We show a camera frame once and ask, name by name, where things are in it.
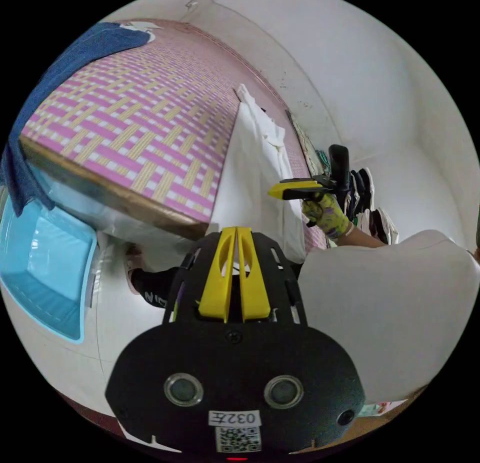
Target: wooden floor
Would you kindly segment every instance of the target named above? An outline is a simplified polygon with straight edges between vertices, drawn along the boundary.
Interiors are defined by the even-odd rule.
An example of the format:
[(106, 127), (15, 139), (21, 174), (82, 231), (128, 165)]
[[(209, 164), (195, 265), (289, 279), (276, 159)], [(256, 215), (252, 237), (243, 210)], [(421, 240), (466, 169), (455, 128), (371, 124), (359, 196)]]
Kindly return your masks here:
[(401, 405), (397, 406), (396, 408), (392, 409), (388, 413), (382, 416), (365, 416), (361, 418), (357, 418), (350, 429), (340, 438), (338, 441), (330, 443), (326, 446), (322, 446), (321, 448), (311, 446), (309, 448), (305, 448), (299, 453), (307, 453), (307, 452), (314, 452), (317, 450), (324, 450), (326, 448), (335, 447), (337, 445), (341, 445), (342, 443), (349, 442), (351, 440), (355, 440), (355, 438), (360, 438), (367, 433), (373, 432), (378, 428), (386, 425), (387, 423), (391, 422), (395, 417), (397, 417), (401, 412), (403, 412), (408, 406), (410, 406), (423, 392), (424, 388), (418, 390), (417, 392), (413, 393), (410, 398), (402, 403)]

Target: wooden bed frame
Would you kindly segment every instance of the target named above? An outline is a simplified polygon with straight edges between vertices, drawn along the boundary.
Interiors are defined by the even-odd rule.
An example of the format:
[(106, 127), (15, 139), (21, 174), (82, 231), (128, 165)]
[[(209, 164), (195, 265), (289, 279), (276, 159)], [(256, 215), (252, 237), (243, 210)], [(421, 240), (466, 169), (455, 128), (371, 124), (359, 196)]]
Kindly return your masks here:
[(189, 240), (199, 240), (205, 236), (208, 223), (196, 221), (112, 182), (31, 138), (20, 135), (19, 140), (26, 159), (33, 166), (106, 207)]

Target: qr code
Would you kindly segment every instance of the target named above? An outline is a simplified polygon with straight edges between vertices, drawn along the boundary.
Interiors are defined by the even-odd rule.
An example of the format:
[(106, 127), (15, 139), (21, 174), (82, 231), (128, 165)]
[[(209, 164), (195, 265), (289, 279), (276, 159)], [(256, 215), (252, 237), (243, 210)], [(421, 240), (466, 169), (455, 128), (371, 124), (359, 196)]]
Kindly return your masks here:
[(217, 426), (215, 429), (216, 450), (219, 453), (259, 452), (262, 449), (260, 428), (228, 428)]

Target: white wall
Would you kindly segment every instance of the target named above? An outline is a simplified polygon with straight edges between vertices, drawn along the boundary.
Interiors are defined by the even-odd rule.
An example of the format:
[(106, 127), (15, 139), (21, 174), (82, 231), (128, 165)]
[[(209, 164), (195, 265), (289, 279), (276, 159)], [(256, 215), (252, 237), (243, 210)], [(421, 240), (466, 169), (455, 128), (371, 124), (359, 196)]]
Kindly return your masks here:
[(472, 137), (453, 98), (421, 56), (392, 33), (414, 82), (418, 144), (448, 182), (466, 245), (476, 247), (480, 164)]
[(399, 241), (422, 230), (438, 230), (465, 246), (462, 223), (447, 181), (419, 146), (409, 145), (358, 161), (368, 167), (374, 204), (390, 215)]
[(186, 4), (190, 0), (136, 0), (119, 8), (106, 16), (102, 21), (114, 22), (138, 18), (152, 18), (159, 20), (173, 20), (187, 23), (196, 12), (206, 9), (212, 0), (196, 0), (198, 6), (194, 12), (188, 14)]
[(316, 148), (341, 144), (320, 94), (297, 61), (267, 32), (216, 3), (193, 15), (190, 23), (226, 43), (265, 76)]
[[(412, 81), (398, 48), (377, 20), (342, 0), (215, 2), (255, 23), (293, 56), (353, 161), (416, 141)], [(275, 79), (264, 74), (279, 90)], [(305, 109), (312, 107), (304, 126), (315, 140), (321, 131), (315, 120), (318, 107), (309, 96), (303, 103)], [(307, 120), (301, 117), (302, 123)]]

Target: black trousers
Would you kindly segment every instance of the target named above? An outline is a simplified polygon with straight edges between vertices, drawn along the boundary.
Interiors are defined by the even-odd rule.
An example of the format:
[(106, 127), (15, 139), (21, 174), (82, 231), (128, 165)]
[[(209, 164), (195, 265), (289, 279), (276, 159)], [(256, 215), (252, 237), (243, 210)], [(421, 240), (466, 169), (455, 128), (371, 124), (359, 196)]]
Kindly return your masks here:
[[(291, 263), (290, 266), (298, 280), (302, 264)], [(174, 266), (166, 271), (159, 271), (158, 273), (134, 269), (131, 273), (131, 284), (147, 303), (154, 307), (165, 308), (169, 298), (170, 287), (178, 270), (178, 266)]]

